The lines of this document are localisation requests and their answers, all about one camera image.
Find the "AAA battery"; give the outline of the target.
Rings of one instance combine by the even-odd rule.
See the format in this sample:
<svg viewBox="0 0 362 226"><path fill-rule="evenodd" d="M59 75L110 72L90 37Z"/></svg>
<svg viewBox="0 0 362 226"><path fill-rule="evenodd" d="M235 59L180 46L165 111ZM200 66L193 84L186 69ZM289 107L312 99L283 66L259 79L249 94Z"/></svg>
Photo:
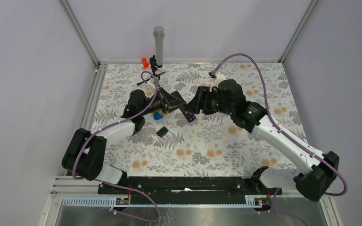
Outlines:
<svg viewBox="0 0 362 226"><path fill-rule="evenodd" d="M190 116L190 120L191 120L191 121L196 120L196 117L195 117L195 115L194 115L194 114L190 114L189 116Z"/></svg>

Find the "black battery cover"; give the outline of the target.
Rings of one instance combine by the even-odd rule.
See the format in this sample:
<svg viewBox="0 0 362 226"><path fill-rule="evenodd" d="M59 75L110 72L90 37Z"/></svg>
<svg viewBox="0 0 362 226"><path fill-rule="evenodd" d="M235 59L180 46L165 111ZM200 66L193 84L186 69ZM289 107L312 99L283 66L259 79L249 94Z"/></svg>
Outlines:
<svg viewBox="0 0 362 226"><path fill-rule="evenodd" d="M156 134L158 137L163 138L168 132L169 130L166 127L162 127L156 132Z"/></svg>

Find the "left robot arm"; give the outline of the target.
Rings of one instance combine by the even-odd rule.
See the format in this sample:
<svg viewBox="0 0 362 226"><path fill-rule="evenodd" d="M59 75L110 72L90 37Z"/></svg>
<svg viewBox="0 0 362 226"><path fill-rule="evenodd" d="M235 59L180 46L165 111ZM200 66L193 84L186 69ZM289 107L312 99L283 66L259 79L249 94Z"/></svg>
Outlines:
<svg viewBox="0 0 362 226"><path fill-rule="evenodd" d="M123 193L127 189L127 181L122 176L126 173L104 162L107 145L135 135L145 124L145 115L160 110L170 113L179 109L186 120L192 122L196 117L186 106L186 101L177 91L169 94L160 88L149 98L144 91L134 90L120 121L96 132L80 128L74 133L61 165L77 178L106 182L115 193Z"/></svg>

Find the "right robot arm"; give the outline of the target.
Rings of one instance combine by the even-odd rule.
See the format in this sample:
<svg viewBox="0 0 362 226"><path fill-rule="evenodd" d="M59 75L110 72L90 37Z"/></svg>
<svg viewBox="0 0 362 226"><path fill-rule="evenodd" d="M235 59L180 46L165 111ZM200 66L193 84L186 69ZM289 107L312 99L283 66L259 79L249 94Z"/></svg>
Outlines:
<svg viewBox="0 0 362 226"><path fill-rule="evenodd" d="M290 189L317 202L337 177L337 154L332 151L324 153L309 146L271 120L264 107L246 100L242 87L235 80L223 80L212 87L199 86L187 109L194 114L223 113L230 116L236 126L266 141L295 165L289 170L270 167L256 170L251 187L258 194L269 188Z"/></svg>

